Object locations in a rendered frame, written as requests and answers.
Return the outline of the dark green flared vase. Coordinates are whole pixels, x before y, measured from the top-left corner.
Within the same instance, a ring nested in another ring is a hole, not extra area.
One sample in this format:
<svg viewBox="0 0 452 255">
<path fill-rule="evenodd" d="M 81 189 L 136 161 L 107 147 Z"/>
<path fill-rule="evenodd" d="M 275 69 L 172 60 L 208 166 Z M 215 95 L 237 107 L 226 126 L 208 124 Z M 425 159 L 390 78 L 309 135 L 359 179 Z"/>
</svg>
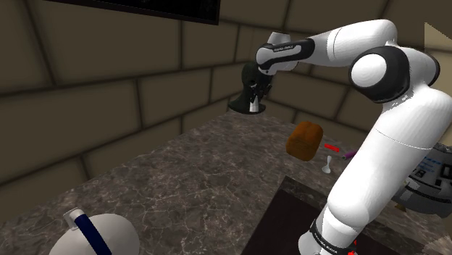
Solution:
<svg viewBox="0 0 452 255">
<path fill-rule="evenodd" d="M 228 103 L 228 107 L 231 110 L 241 114 L 259 114 L 266 109 L 266 106 L 261 101 L 255 100 L 254 103 L 250 102 L 251 80 L 258 70 L 259 68 L 255 62 L 249 62 L 243 66 L 241 72 L 243 90 L 237 99 Z"/>
</svg>

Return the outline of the brown bread loaf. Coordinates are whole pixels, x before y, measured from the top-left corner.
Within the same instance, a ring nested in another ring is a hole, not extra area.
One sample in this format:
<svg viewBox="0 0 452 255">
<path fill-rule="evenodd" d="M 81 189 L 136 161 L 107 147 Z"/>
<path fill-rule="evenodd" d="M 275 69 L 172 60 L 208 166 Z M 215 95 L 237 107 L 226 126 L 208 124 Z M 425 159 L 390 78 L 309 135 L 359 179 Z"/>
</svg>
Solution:
<svg viewBox="0 0 452 255">
<path fill-rule="evenodd" d="M 322 137 L 323 129 L 320 125 L 309 121 L 300 122 L 286 142 L 286 152 L 308 162 L 314 158 Z"/>
</svg>

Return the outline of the dark robot stand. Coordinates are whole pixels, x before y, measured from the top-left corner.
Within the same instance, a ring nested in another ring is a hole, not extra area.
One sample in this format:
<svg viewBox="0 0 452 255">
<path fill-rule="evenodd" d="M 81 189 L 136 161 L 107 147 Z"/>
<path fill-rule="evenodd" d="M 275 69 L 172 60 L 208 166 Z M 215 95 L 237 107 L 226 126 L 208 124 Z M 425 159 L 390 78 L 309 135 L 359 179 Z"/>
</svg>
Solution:
<svg viewBox="0 0 452 255">
<path fill-rule="evenodd" d="M 299 255 L 298 239 L 318 215 L 312 205 L 279 190 L 241 255 Z"/>
</svg>

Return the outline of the grey round appliance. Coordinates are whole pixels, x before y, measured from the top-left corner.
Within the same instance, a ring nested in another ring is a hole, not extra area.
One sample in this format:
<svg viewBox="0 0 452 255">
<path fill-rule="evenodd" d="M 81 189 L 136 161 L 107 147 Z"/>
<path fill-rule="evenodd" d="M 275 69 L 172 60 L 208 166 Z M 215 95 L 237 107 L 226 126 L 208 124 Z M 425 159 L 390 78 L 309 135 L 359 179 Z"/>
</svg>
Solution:
<svg viewBox="0 0 452 255">
<path fill-rule="evenodd" d="M 415 212 L 448 217 L 452 213 L 452 146 L 437 143 L 392 200 Z"/>
</svg>

